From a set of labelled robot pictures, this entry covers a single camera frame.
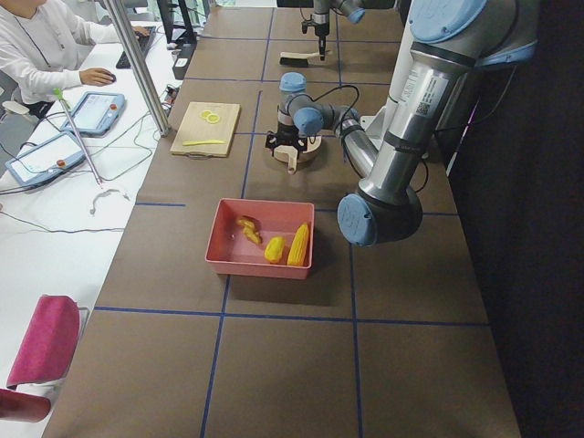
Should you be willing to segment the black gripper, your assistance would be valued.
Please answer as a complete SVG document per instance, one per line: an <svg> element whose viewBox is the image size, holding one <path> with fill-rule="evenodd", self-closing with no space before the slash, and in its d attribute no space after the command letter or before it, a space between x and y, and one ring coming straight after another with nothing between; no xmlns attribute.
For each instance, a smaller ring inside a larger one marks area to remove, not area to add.
<svg viewBox="0 0 584 438"><path fill-rule="evenodd" d="M294 124L287 125L279 122L276 131L276 145L301 147L301 138L297 127Z"/></svg>
<svg viewBox="0 0 584 438"><path fill-rule="evenodd" d="M319 58L325 60L327 55L326 36L329 34L329 13L314 13L312 21L315 27L315 35L318 37Z"/></svg>

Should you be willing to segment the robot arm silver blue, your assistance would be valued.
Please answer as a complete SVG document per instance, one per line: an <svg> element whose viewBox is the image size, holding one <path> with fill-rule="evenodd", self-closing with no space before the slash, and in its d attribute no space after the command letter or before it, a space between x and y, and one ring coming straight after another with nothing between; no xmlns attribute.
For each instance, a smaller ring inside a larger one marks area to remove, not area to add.
<svg viewBox="0 0 584 438"><path fill-rule="evenodd" d="M313 11L301 24L302 33L314 29L318 39L318 56L321 61L327 57L327 38L330 30L330 13L345 16L352 24L364 17L367 9L394 8L398 1L362 1L362 0L314 0Z"/></svg>
<svg viewBox="0 0 584 438"><path fill-rule="evenodd" d="M296 158L310 139L333 132L360 181L337 210L339 229L354 245L405 239L422 221L411 187L456 83L479 68L529 59L537 43L536 1L414 1L404 24L386 104L363 126L352 107L320 103L296 72L280 80L278 127L270 150Z"/></svg>

